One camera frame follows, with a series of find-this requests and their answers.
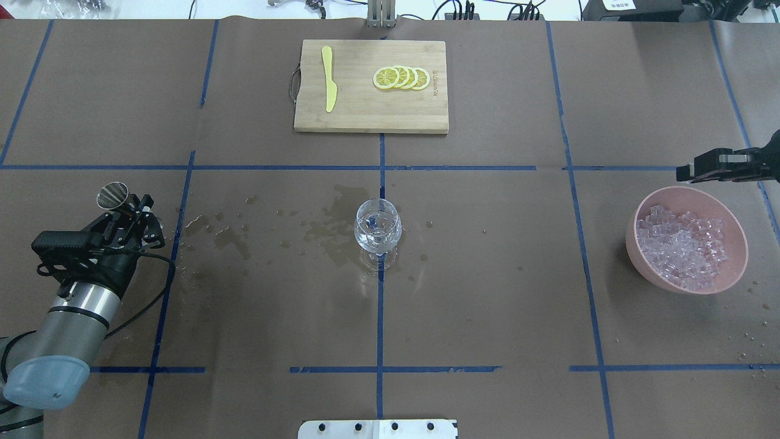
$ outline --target lemon slice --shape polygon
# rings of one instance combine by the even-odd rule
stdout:
[[[401,74],[395,67],[382,67],[374,73],[374,86],[380,90],[393,88],[401,79]]]
[[[407,66],[393,66],[392,68],[398,70],[399,75],[398,83],[393,88],[401,88],[406,85],[412,77],[412,70]]]
[[[409,79],[407,79],[404,84],[396,85],[396,87],[402,88],[403,90],[409,90],[417,84],[417,68],[406,67],[406,69],[409,70]]]
[[[415,67],[414,74],[417,77],[417,81],[412,86],[412,90],[422,90],[428,86],[429,82],[431,82],[431,75],[428,74],[428,71],[423,68]]]

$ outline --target pink bowl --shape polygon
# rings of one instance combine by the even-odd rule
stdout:
[[[677,215],[693,212],[699,218],[720,218],[723,220],[723,246],[729,260],[719,266],[721,273],[714,279],[709,290],[692,291],[678,287],[656,273],[645,259],[636,239],[636,220],[650,215],[650,208],[662,205]],[[747,267],[747,239],[734,214],[720,201],[698,189],[685,186],[670,186],[658,189],[639,204],[631,216],[626,230],[626,250],[636,270],[654,285],[675,293],[714,294],[728,290],[737,283]]]

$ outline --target wine glass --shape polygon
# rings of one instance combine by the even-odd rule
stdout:
[[[401,217],[395,206],[384,198],[364,202],[355,216],[355,239],[363,262],[374,271],[389,268],[398,257],[395,247],[401,239]]]

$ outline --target wooden cutting board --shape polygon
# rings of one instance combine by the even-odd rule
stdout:
[[[325,112],[322,47],[333,49],[339,86]],[[379,90],[374,73],[386,66],[422,67],[431,82],[421,91]],[[325,133],[446,134],[449,131],[447,53],[443,41],[304,40],[300,56],[296,131]]]

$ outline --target white bracket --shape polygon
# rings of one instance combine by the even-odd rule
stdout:
[[[457,425],[450,419],[306,421],[298,439],[457,439]]]
[[[369,27],[395,27],[395,0],[368,0]]]

